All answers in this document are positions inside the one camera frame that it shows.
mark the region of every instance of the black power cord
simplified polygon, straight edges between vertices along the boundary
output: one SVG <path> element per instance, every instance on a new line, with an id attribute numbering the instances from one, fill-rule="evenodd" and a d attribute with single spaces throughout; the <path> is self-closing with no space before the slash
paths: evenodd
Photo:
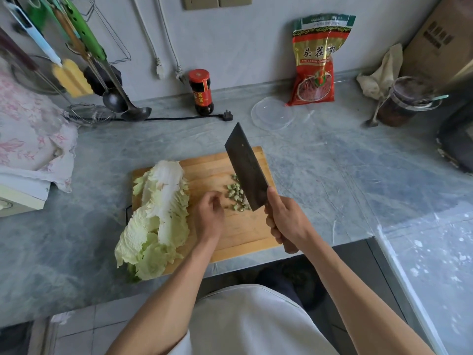
<path id="1" fill-rule="evenodd" d="M 233 120 L 233 114 L 230 111 L 225 110 L 223 114 L 210 114 L 208 116 L 192 116 L 192 117 L 158 117 L 158 118 L 147 118 L 145 119 L 145 121 L 183 121 L 183 120 L 196 120 L 200 118 L 210 118 L 210 117 L 220 118 L 225 122 Z M 125 120 L 122 118 L 114 118 L 113 121 L 125 121 Z"/>

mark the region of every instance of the plastic bag of chili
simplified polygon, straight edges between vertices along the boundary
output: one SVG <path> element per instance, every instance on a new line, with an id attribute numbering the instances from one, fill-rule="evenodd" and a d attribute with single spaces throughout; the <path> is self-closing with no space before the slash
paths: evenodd
<path id="1" fill-rule="evenodd" d="M 334 101 L 332 54 L 347 39 L 355 16 L 318 14 L 294 22 L 292 46 L 296 56 L 296 83 L 289 106 Z"/>

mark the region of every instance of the cutting board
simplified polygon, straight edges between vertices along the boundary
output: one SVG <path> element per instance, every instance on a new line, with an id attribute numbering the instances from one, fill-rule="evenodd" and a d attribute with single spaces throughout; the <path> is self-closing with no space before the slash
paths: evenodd
<path id="1" fill-rule="evenodd" d="M 263 149 L 259 146 L 253 147 L 253 152 L 268 184 L 274 186 L 274 180 L 272 179 Z M 194 206 L 207 191 L 216 190 L 226 194 L 227 184 L 232 184 L 235 181 L 231 177 L 234 171 L 226 152 L 182 160 L 179 163 L 184 169 L 184 177 L 189 181 L 190 196 L 187 209 L 189 212 L 187 217 L 190 230 L 189 238 L 183 246 L 177 249 L 178 253 L 185 257 L 196 242 L 195 228 L 192 220 Z M 148 170 L 150 168 L 134 170 L 132 173 L 133 180 L 141 177 Z M 236 212 L 231 208 L 233 204 L 234 202 L 230 199 L 222 198 L 222 206 L 225 211 L 225 228 L 222 238 L 217 244 L 217 248 L 210 260 L 211 263 L 279 246 L 266 225 L 266 214 L 263 207 L 256 212 Z M 140 206 L 141 194 L 133 196 L 133 211 Z M 164 274 L 172 273 L 181 261 L 181 259 L 176 259 L 173 264 L 168 264 Z"/>

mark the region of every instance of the hand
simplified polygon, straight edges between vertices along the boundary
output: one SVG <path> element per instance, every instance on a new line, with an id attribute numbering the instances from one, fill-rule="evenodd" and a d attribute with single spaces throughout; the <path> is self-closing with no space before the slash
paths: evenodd
<path id="1" fill-rule="evenodd" d="M 217 246 L 225 221 L 225 213 L 220 204 L 221 196 L 221 192 L 206 192 L 197 203 L 194 224 L 198 241 L 210 241 Z"/>
<path id="2" fill-rule="evenodd" d="M 303 250 L 313 234 L 314 228 L 302 209 L 292 198 L 281 197 L 274 187 L 268 187 L 268 202 L 264 212 L 268 215 L 266 224 L 279 244 L 286 238 L 298 249 Z"/>

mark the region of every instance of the switch plate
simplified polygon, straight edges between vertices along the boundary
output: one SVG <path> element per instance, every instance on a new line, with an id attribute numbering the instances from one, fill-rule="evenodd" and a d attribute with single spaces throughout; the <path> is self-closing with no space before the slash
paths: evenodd
<path id="1" fill-rule="evenodd" d="M 201 10 L 218 6 L 219 0 L 184 0 L 184 8 L 186 10 Z"/>
<path id="2" fill-rule="evenodd" d="M 219 0 L 220 7 L 251 5 L 253 0 Z"/>

